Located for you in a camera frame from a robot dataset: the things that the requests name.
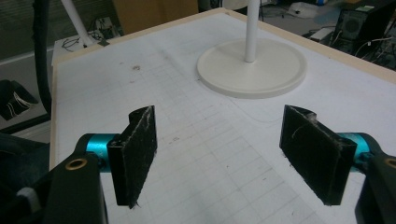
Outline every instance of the lamp base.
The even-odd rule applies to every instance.
[[[235,98],[274,97],[304,80],[306,59],[297,49],[274,40],[257,39],[256,61],[245,62],[245,39],[219,44],[198,60],[198,73],[208,88]]]

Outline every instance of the teal tape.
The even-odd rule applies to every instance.
[[[114,133],[97,133],[88,142],[87,152],[93,152],[100,159],[101,172],[109,173],[110,161],[107,154],[107,143],[114,138]]]
[[[343,138],[350,139],[358,145],[356,147],[356,152],[355,152],[355,156],[353,157],[353,161],[356,164],[364,163],[365,161],[361,159],[362,158],[361,154],[370,152],[370,147],[367,144],[366,140],[364,140],[364,138],[361,137],[361,135],[358,133],[338,133],[338,135]]]

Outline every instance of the white table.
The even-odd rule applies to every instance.
[[[120,133],[131,111],[156,106],[159,147],[140,207],[118,207],[111,174],[102,174],[110,223],[356,223],[364,176],[349,176],[342,205],[323,205],[278,146],[283,108],[310,109],[338,133],[369,133],[396,155],[396,74],[260,23],[259,37],[306,57],[303,84],[262,100],[220,95],[201,83],[196,63],[244,37],[245,19],[216,9],[55,63],[51,166],[84,133]]]

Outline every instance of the gray floor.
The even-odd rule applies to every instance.
[[[48,52],[47,56],[49,84],[52,81],[51,59],[52,50]],[[0,117],[0,129],[4,129],[11,125],[46,114],[46,111],[40,102],[40,96],[38,93],[38,87],[35,78],[35,57],[33,53],[20,55],[19,57],[10,58],[5,61],[0,61],[0,80],[3,79],[15,80],[19,82],[37,99],[39,104],[13,119],[5,120],[4,118]],[[48,143],[50,141],[50,123],[42,123],[33,128],[15,133],[14,135]]]

